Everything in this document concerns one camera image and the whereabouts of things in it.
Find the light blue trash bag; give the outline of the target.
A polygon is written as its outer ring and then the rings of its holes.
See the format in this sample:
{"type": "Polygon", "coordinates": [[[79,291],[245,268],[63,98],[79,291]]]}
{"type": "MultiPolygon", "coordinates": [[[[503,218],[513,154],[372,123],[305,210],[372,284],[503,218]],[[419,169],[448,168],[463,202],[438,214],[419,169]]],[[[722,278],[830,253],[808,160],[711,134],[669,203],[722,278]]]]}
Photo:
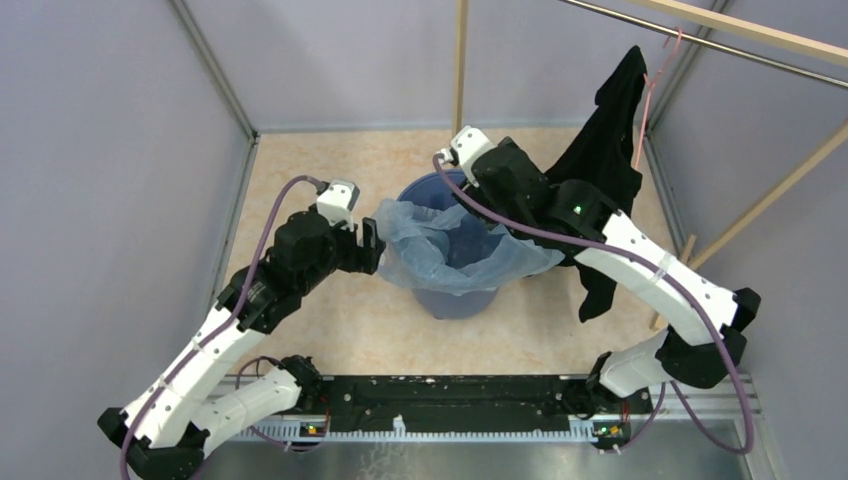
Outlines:
{"type": "Polygon", "coordinates": [[[435,210],[385,199],[374,219],[386,244],[377,273],[405,289],[455,296],[493,291],[564,259],[558,250],[513,237],[502,225],[487,229],[460,205],[435,210]]]}

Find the blue plastic trash bin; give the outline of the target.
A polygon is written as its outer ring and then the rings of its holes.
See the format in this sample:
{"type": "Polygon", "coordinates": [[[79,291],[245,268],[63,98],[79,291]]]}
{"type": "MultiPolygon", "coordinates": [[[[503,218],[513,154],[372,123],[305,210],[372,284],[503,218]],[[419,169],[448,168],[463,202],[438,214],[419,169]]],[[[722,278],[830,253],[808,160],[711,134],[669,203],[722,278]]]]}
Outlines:
{"type": "MultiPolygon", "coordinates": [[[[420,177],[397,197],[414,205],[445,211],[457,205],[450,189],[436,173],[420,177]]],[[[497,241],[473,215],[461,210],[461,223],[447,232],[447,246],[440,247],[448,267],[459,269],[481,261],[496,248],[497,241]]],[[[495,299],[497,289],[472,291],[462,295],[426,289],[414,289],[416,300],[436,319],[458,320],[473,317],[484,311],[495,299]]]]}

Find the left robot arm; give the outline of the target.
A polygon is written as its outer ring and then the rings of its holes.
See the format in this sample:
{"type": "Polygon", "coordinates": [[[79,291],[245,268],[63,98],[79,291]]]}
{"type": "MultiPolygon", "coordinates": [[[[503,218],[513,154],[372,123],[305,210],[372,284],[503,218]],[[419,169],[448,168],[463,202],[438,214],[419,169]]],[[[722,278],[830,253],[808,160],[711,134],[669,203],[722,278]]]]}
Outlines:
{"type": "Polygon", "coordinates": [[[210,395],[322,281],[337,271],[374,274],[384,249],[374,219],[332,222],[315,206],[266,227],[251,263],[233,275],[166,371],[136,400],[98,418],[120,449],[120,477],[189,479],[218,446],[259,420],[314,410],[322,377],[302,355],[273,361],[268,373],[229,394],[210,395]]]}

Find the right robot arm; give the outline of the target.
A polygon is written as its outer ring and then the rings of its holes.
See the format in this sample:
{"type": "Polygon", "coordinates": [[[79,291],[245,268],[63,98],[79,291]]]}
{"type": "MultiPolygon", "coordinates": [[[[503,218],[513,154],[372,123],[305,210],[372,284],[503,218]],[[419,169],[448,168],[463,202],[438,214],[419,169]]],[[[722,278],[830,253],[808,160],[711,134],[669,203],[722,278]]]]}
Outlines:
{"type": "Polygon", "coordinates": [[[586,385],[594,409],[612,412],[628,395],[666,382],[709,389],[738,378],[760,296],[712,283],[643,233],[617,200],[639,180],[629,165],[555,178],[512,140],[478,130],[460,134],[452,151],[476,213],[579,268],[583,319],[607,310],[624,288],[666,320],[652,338],[598,359],[586,385]]]}

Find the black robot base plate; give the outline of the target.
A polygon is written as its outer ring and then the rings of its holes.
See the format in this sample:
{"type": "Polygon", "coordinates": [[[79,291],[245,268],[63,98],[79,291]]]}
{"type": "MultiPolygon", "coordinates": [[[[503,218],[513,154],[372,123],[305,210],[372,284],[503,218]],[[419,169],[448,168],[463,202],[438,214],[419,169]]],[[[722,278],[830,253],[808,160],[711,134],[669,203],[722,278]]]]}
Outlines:
{"type": "Polygon", "coordinates": [[[329,420],[332,433],[566,431],[580,419],[648,414],[647,390],[625,400],[590,399],[581,377],[562,375],[325,377],[283,416],[329,420]]]}

